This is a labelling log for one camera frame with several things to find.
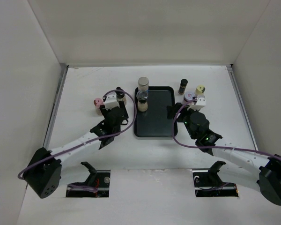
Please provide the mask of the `clear top pepper grinder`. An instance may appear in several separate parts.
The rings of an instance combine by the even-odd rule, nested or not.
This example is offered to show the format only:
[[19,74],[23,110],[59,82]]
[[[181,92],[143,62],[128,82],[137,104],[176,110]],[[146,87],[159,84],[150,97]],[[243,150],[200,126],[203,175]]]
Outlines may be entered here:
[[138,110],[140,112],[145,112],[148,109],[148,93],[146,91],[138,91],[136,94],[138,103]]

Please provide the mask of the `silver lid grain bottle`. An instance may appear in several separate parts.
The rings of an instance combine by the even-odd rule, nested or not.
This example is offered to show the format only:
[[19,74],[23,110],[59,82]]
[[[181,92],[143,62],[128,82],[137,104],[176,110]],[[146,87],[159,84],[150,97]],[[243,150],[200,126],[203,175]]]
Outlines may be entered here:
[[140,77],[138,79],[138,91],[148,92],[149,89],[149,80],[147,77]]

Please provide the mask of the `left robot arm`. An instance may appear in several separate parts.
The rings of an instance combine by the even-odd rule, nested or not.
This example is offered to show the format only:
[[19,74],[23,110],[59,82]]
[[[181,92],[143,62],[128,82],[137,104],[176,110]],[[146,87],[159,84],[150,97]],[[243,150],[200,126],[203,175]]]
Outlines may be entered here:
[[47,198],[59,186],[62,171],[66,166],[81,163],[94,151],[106,147],[123,131],[123,121],[128,120],[126,106],[123,101],[111,109],[100,106],[104,120],[93,127],[82,137],[58,148],[47,150],[38,149],[23,169],[18,178],[27,182],[41,199]]

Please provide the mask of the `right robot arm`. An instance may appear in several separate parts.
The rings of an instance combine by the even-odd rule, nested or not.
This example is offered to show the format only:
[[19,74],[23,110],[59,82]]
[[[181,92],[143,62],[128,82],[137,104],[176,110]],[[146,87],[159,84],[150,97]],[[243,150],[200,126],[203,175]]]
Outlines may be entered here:
[[199,149],[220,160],[208,170],[212,185],[235,183],[261,193],[269,202],[281,206],[281,156],[258,150],[239,148],[224,141],[209,128],[205,115],[188,103],[167,107],[167,118],[183,123]]

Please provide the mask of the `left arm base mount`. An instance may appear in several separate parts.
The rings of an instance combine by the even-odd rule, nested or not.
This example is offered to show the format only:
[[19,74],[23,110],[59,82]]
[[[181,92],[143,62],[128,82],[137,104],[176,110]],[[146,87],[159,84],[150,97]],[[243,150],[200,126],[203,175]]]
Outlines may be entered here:
[[83,182],[67,185],[67,198],[108,198],[111,182],[110,170],[97,170],[88,162],[81,162],[87,168],[88,177]]

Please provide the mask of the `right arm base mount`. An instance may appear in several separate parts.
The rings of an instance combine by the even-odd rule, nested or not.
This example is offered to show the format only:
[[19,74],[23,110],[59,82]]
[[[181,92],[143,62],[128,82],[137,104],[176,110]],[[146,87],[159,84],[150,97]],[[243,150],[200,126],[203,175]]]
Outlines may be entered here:
[[210,168],[192,170],[196,197],[239,197],[236,184],[223,182],[218,176],[224,165],[217,161]]

